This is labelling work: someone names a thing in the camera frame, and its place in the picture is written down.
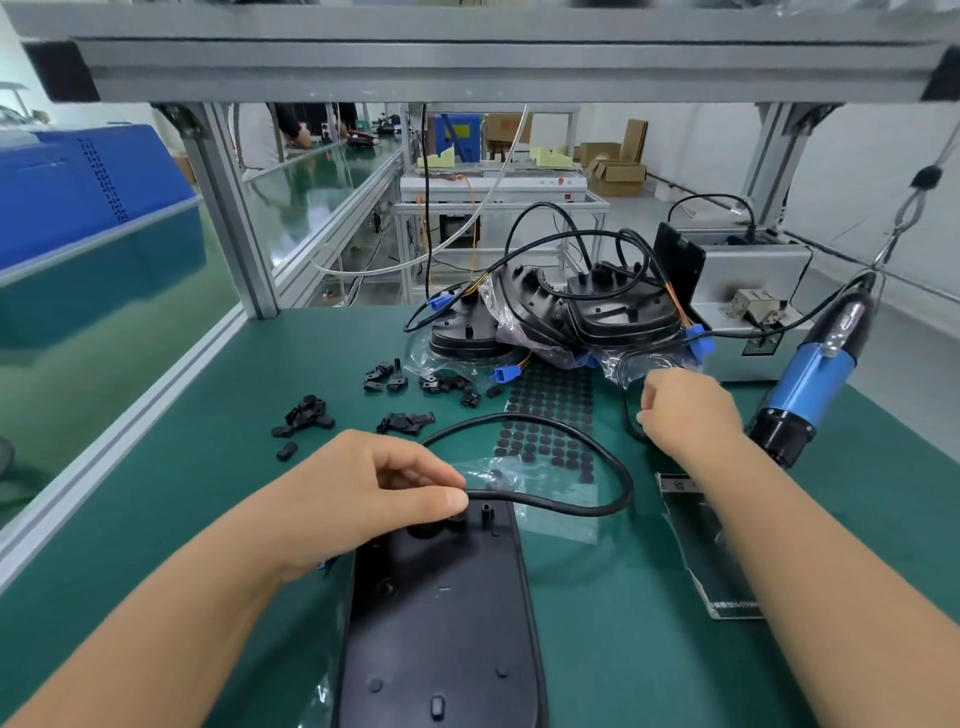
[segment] fingernail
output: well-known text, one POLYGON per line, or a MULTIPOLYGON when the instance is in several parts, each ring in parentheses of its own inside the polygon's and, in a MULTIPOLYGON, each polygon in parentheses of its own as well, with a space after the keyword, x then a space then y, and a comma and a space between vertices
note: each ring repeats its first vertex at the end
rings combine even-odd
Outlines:
POLYGON ((446 506, 449 508, 450 513, 460 513, 466 510, 468 503, 469 498, 464 491, 456 488, 446 489, 446 506))

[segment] cardboard box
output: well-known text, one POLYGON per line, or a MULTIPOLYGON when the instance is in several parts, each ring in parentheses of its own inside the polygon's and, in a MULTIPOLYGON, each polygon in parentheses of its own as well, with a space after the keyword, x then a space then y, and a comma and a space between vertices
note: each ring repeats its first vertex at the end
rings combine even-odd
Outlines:
POLYGON ((621 159, 595 159, 589 168, 588 187, 601 197, 634 197, 643 191, 646 165, 621 159))
MULTIPOLYGON (((516 130, 520 126, 520 118, 523 114, 519 113, 489 113, 487 114, 486 126, 487 141, 506 142, 510 144, 514 140, 516 130)), ((530 143, 530 130, 533 128, 534 115, 527 114, 527 123, 523 125, 523 132, 520 134, 520 144, 530 143)))
POLYGON ((643 157, 643 144, 647 140, 647 122, 641 119, 629 119, 627 132, 623 135, 620 157, 626 161, 640 163, 643 157))
POLYGON ((197 176, 193 173, 193 166, 190 164, 190 159, 187 155, 183 152, 177 152, 171 156, 174 158, 174 162, 177 163, 183 176, 186 177, 186 180, 190 182, 190 184, 197 186, 197 176))
POLYGON ((580 145, 580 163, 584 169, 597 157, 620 159, 620 145, 614 141, 590 141, 580 145))

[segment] yellow foam block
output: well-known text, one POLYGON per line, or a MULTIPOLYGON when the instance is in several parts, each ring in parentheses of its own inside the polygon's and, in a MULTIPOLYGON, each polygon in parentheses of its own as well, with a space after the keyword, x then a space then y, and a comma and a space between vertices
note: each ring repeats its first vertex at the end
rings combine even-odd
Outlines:
MULTIPOLYGON (((426 160, 430 169, 452 169, 454 164, 453 147, 447 147, 439 155, 428 155, 426 160)), ((423 166, 423 157, 417 157, 417 166, 423 166)))
POLYGON ((566 147, 559 147, 551 152, 546 147, 534 147, 530 150, 530 159, 538 167, 549 167, 550 169, 570 169, 573 166, 573 157, 563 154, 566 147))

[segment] blue electric screwdriver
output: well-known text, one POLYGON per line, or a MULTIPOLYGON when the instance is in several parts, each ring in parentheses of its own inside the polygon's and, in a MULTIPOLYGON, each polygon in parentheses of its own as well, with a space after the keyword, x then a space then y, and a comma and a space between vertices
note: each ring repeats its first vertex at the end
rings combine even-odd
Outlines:
POLYGON ((837 297, 797 348, 748 431, 782 468, 791 468, 863 352, 874 318, 875 276, 837 297))

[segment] person's left hand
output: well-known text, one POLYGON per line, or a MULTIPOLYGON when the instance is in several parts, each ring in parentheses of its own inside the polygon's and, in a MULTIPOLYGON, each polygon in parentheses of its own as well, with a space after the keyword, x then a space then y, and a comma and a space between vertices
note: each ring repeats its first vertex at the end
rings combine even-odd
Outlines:
POLYGON ((233 516, 276 547, 283 578, 293 580, 388 531, 461 513, 465 485, 419 443, 347 430, 233 516))

